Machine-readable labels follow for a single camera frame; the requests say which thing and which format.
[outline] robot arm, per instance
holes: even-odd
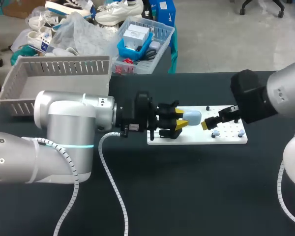
[[[237,105],[225,108],[219,116],[202,122],[204,130],[213,129],[218,123],[243,119],[252,123],[275,114],[295,116],[295,63],[273,73],[266,86],[258,76],[244,70],[231,78],[231,90]]]
[[[202,122],[204,130],[213,129],[220,122],[243,119],[252,123],[275,114],[295,116],[295,63],[273,73],[266,86],[262,86],[257,75],[244,70],[231,79],[231,90],[237,105],[219,112]],[[285,147],[283,168],[295,183],[295,137]]]
[[[107,132],[115,126],[120,128],[122,137],[127,137],[129,132],[149,130],[153,134],[161,128],[163,137],[174,139],[183,127],[197,125],[201,120],[198,117],[198,122],[189,122],[188,114],[177,105],[174,102],[156,107],[147,92],[139,92],[134,100],[117,105],[111,96],[42,91],[35,101],[34,120],[37,127],[47,130],[48,140],[69,154],[79,181],[83,182],[91,174],[96,131]],[[54,148],[38,144],[33,138],[0,133],[0,183],[3,182],[73,183],[74,179],[67,162]]]

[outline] blue box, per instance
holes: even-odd
[[[173,0],[157,0],[156,21],[174,27],[175,16],[176,8]]]
[[[157,2],[158,0],[148,0],[149,3],[151,4],[151,7],[152,7],[152,11],[156,11],[156,6],[157,6]]]
[[[144,56],[150,43],[152,42],[152,37],[153,37],[153,33],[150,32],[147,40],[145,41],[145,43],[143,44],[143,46],[139,52],[125,48],[123,45],[123,38],[122,38],[122,40],[117,45],[117,48],[119,51],[119,56],[124,57],[124,58],[130,58],[134,61],[140,60]]]

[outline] scissors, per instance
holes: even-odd
[[[139,59],[139,60],[135,60],[133,62],[133,64],[138,64],[138,62],[142,61],[142,60],[153,60],[155,58],[155,56],[157,55],[157,51],[155,49],[149,49],[146,51],[146,53],[144,54],[144,56]]]

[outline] black chair leg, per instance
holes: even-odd
[[[285,9],[284,5],[281,3],[280,0],[273,0],[273,1],[275,2],[275,4],[277,4],[281,8],[281,11],[277,15],[277,17],[282,18],[284,16],[284,9]]]
[[[245,6],[246,6],[247,4],[249,4],[251,1],[252,1],[252,0],[246,0],[246,1],[242,4],[242,6],[241,6],[241,10],[240,10],[240,15],[244,15],[244,14],[246,13]]]

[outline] red object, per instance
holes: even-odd
[[[132,62],[132,60],[130,58],[127,58],[127,59],[123,60],[123,62],[133,64],[133,62]]]
[[[122,67],[119,66],[119,65],[118,65],[118,66],[116,65],[116,70],[115,70],[115,72],[118,73],[118,74],[121,74],[121,73],[122,73]]]

